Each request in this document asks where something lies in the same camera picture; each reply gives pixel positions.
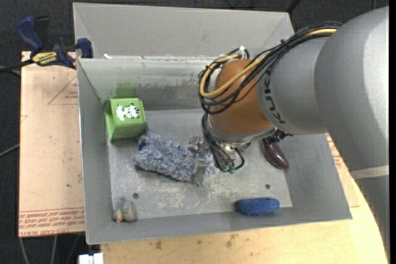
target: yellow cable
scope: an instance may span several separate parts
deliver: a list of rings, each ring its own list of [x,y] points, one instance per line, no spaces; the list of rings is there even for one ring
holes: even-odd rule
[[[318,35],[318,34],[323,34],[323,33],[330,33],[330,35],[334,32],[336,32],[337,29],[322,29],[322,30],[315,30],[312,32],[307,33],[305,36],[311,36],[311,35]],[[223,63],[226,61],[229,61],[230,59],[234,59],[237,58],[239,55],[238,54],[233,54],[231,56],[225,56],[225,57],[221,57],[220,59],[216,59],[215,62],[218,63]],[[205,83],[206,80],[209,76],[209,74],[211,72],[213,72],[213,66],[209,66],[208,69],[206,70],[206,72],[204,73],[204,75],[202,76],[202,80],[199,86],[199,93],[202,97],[204,98],[215,98],[220,96],[226,89],[230,88],[232,86],[232,84],[234,84],[238,79],[240,79],[244,74],[246,74],[247,72],[249,72],[251,69],[253,69],[256,65],[258,65],[258,63],[261,62],[261,60],[265,58],[265,56],[260,57],[259,59],[256,59],[252,64],[250,64],[249,66],[247,66],[247,68],[243,69],[240,73],[238,73],[237,75],[235,75],[232,79],[230,79],[229,81],[227,81],[227,83],[225,83],[224,85],[222,85],[221,87],[219,87],[218,89],[216,89],[213,92],[210,93],[206,93],[205,92]]]
[[[202,76],[202,80],[200,83],[200,87],[199,87],[199,93],[202,97],[204,98],[215,98],[217,96],[220,96],[227,88],[231,87],[232,84],[234,84],[238,79],[240,79],[244,74],[246,74],[247,72],[249,72],[251,69],[255,68],[256,65],[258,65],[258,63],[261,62],[261,60],[264,57],[261,57],[259,59],[256,59],[252,64],[250,64],[249,66],[247,66],[247,68],[243,69],[240,73],[236,74],[232,79],[230,79],[229,81],[227,81],[227,83],[225,83],[223,86],[219,87],[218,89],[216,89],[213,92],[210,93],[206,93],[204,91],[204,87],[205,87],[205,82],[207,80],[207,77],[209,76],[209,73],[212,72],[212,68],[208,67],[208,69],[206,70],[205,74]]]

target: green block with cartoon sticker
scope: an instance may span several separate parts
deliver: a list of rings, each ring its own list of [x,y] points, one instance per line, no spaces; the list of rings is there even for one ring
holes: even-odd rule
[[[105,118],[110,140],[137,137],[147,126],[143,102],[138,98],[110,99]]]

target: yellow clamp label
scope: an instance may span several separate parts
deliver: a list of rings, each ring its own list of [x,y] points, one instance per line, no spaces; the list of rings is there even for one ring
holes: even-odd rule
[[[56,52],[53,51],[46,51],[46,52],[40,52],[37,53],[36,55],[34,55],[34,57],[32,57],[32,60],[35,63],[39,63],[41,65],[45,65],[49,62],[54,62],[57,60],[56,56],[58,54]]]

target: blue sponge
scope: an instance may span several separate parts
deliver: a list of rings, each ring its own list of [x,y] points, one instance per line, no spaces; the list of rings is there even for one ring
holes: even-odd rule
[[[275,198],[251,198],[240,200],[238,207],[240,212],[245,215],[260,216],[264,213],[278,210],[280,202]]]
[[[133,157],[133,162],[142,169],[190,183],[194,183],[195,160],[192,151],[179,142],[150,132],[139,137],[139,151]],[[217,172],[212,155],[206,156],[206,162],[204,180]]]

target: blue knitted cloth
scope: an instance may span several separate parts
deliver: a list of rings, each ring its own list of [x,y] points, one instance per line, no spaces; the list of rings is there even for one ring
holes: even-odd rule
[[[207,155],[208,168],[204,180],[217,172],[213,156]],[[155,171],[171,178],[193,183],[195,155],[180,143],[154,133],[139,137],[139,151],[133,162],[147,171]]]

